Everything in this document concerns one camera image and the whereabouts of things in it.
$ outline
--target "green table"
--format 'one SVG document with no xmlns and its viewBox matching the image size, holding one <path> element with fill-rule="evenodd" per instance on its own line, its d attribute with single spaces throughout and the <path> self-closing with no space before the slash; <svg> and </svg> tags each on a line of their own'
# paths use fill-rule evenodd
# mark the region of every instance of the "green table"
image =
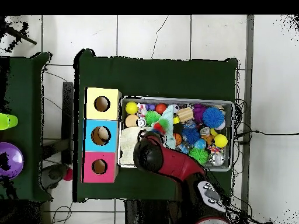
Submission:
<svg viewBox="0 0 299 224">
<path fill-rule="evenodd" d="M 226 61 L 98 58 L 92 50 L 83 49 L 74 60 L 75 99 L 79 99 L 74 107 L 75 123 L 78 123 L 74 132 L 78 137 L 83 136 L 85 87 L 118 89 L 123 95 L 234 102 L 237 66 L 235 58 Z M 82 147 L 82 138 L 74 144 L 74 149 L 78 147 Z M 74 154 L 74 201 L 84 198 L 175 200 L 177 184 L 172 179 L 137 169 L 120 167 L 111 184 L 81 183 L 80 150 Z M 230 196 L 231 170 L 213 175 Z"/>
<path fill-rule="evenodd" d="M 0 98 L 7 102 L 6 106 L 0 104 L 0 112 L 11 113 L 19 119 L 16 127 L 0 131 L 0 141 L 16 145 L 23 153 L 24 168 L 13 179 L 20 200 L 51 200 L 51 195 L 39 183 L 43 134 L 41 70 L 49 58 L 50 54 L 47 52 L 38 53 L 31 58 L 0 57 L 0 85 L 3 94 Z M 6 198 L 2 186 L 0 195 Z"/>
</svg>

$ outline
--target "purple ball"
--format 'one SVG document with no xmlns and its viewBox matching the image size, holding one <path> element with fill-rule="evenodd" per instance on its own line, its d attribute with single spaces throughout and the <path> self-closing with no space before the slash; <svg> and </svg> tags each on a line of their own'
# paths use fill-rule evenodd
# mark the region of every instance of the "purple ball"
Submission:
<svg viewBox="0 0 299 224">
<path fill-rule="evenodd" d="M 193 116 L 197 123 L 203 122 L 203 113 L 207 108 L 202 104 L 195 104 L 193 109 Z"/>
<path fill-rule="evenodd" d="M 146 108 L 148 111 L 150 111 L 150 110 L 155 111 L 156 106 L 155 106 L 154 104 L 146 104 L 146 105 L 145 105 L 145 108 Z"/>
</svg>

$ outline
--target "red ball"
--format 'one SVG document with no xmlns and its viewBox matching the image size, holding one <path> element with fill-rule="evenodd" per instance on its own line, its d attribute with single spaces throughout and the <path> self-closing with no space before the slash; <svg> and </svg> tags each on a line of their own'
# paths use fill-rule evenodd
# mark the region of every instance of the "red ball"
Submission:
<svg viewBox="0 0 299 224">
<path fill-rule="evenodd" d="M 166 108 L 167 108 L 167 106 L 165 104 L 160 103 L 160 104 L 156 105 L 156 112 L 159 114 L 162 114 Z"/>
</svg>

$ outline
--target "green spiky ball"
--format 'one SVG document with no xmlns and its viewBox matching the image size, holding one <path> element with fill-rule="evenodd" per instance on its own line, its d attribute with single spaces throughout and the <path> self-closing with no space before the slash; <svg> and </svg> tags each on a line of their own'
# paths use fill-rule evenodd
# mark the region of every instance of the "green spiky ball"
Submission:
<svg viewBox="0 0 299 224">
<path fill-rule="evenodd" d="M 152 123 L 157 122 L 160 119 L 161 115 L 158 114 L 156 111 L 147 111 L 145 115 L 145 120 L 148 126 L 151 126 Z"/>
<path fill-rule="evenodd" d="M 201 165 L 204 165 L 208 161 L 208 152 L 204 149 L 193 148 L 188 155 L 196 159 Z"/>
</svg>

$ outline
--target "round hole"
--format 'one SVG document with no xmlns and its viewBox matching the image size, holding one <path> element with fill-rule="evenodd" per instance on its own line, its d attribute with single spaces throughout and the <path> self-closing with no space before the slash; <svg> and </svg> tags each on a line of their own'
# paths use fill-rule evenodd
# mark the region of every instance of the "round hole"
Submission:
<svg viewBox="0 0 299 224">
<path fill-rule="evenodd" d="M 96 174 L 103 174 L 107 171 L 107 163 L 104 160 L 95 160 L 92 163 L 92 171 Z"/>
<path fill-rule="evenodd" d="M 94 144 L 106 145 L 111 138 L 109 129 L 105 126 L 96 127 L 91 132 L 91 139 Z"/>
<path fill-rule="evenodd" d="M 110 107 L 110 101 L 108 100 L 107 97 L 105 96 L 99 96 L 98 98 L 95 99 L 95 109 L 97 111 L 107 111 Z"/>
</svg>

